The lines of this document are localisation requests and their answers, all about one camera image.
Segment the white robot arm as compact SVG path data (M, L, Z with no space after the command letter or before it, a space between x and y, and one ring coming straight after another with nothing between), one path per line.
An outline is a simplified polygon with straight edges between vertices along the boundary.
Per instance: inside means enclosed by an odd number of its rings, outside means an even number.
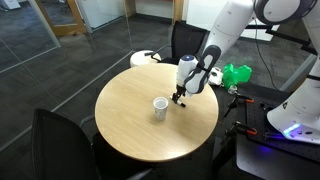
M175 103L181 95L202 92L216 61L254 18L266 25L302 19L314 50L319 53L319 0L228 0L214 21L201 59L197 60L189 51L178 58L177 92L171 97Z

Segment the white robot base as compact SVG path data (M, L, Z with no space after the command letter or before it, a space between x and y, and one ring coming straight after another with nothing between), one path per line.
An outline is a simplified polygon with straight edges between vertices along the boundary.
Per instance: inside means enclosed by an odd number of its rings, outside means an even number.
M320 59L316 60L301 86L267 113L267 119L279 131L294 123L318 130L320 144Z

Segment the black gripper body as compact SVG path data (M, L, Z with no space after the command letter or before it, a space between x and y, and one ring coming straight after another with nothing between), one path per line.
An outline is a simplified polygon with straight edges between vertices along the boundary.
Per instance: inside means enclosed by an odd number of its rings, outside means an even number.
M186 94L186 88L184 86L177 85L175 97L179 99L181 96L185 96L185 94Z

